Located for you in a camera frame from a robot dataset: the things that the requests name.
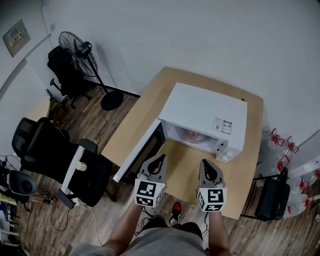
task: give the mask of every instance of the microwave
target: microwave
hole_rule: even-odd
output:
[[[144,161],[155,156],[166,140],[215,154],[217,161],[228,163],[243,150],[246,126],[245,101],[176,83],[160,115],[113,179],[134,185]]]

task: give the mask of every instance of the black fan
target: black fan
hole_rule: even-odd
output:
[[[83,42],[79,37],[71,32],[61,32],[59,36],[59,45],[66,49],[72,55],[73,65],[76,70],[89,77],[96,77],[101,87],[105,91],[105,96],[101,100],[101,107],[104,110],[114,110],[119,107],[124,100],[124,96],[119,91],[108,92],[100,76],[94,55],[92,54],[92,45],[88,41]]]

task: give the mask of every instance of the black baseboard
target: black baseboard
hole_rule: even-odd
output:
[[[88,86],[92,86],[92,87],[101,86],[100,83],[97,83],[97,82],[94,82],[94,81],[90,81],[90,80],[86,80],[85,79],[85,82],[88,84]],[[135,97],[135,98],[138,98],[138,99],[140,98],[140,95],[132,93],[132,92],[121,90],[121,89],[118,89],[118,88],[115,88],[115,87],[111,87],[111,86],[108,86],[108,85],[105,85],[105,87],[107,87],[108,89],[113,90],[113,91],[121,92],[121,93],[123,93],[125,95],[129,95],[129,96],[132,96],[132,97]]]

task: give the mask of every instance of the table top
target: table top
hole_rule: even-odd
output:
[[[227,201],[222,215],[238,219],[246,203],[254,177],[263,126],[263,99],[202,75],[165,67],[145,89],[117,128],[102,155],[121,166],[152,122],[159,116],[176,83],[187,84],[247,102],[247,120],[243,151],[229,163],[215,160],[215,155],[172,140],[167,140],[159,154],[168,156],[166,193],[197,205],[195,189],[199,185],[200,161],[208,159],[223,172]]]
[[[38,121],[40,118],[47,117],[50,110],[50,99],[45,96],[41,101],[36,103],[32,109],[25,115],[26,118]]]

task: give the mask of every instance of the black chair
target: black chair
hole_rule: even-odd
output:
[[[23,118],[14,133],[12,147],[21,158],[21,166],[28,171],[48,176],[60,184],[64,182],[70,163],[77,151],[78,144],[69,142],[69,137],[56,128],[48,118],[38,122]],[[98,146],[84,150],[81,162],[87,164],[86,171],[75,170],[68,189],[88,206],[95,206],[107,192],[107,184],[113,164],[97,153]]]
[[[50,81],[50,86],[56,87],[62,96],[68,95],[69,99],[72,99],[71,107],[73,109],[76,108],[74,103],[79,95],[91,100],[91,96],[85,93],[88,84],[84,79],[84,75],[75,69],[73,57],[67,49],[57,46],[49,52],[48,59],[47,66],[58,78],[61,88],[55,84],[54,78]]]
[[[287,202],[289,199],[290,186],[286,183],[288,178],[288,169],[285,167],[280,174],[254,178],[254,185],[251,191],[249,202],[246,206],[242,217],[261,221],[280,220],[286,210]],[[251,198],[253,196],[257,180],[265,180],[262,188],[261,196],[256,207],[255,216],[246,215]]]

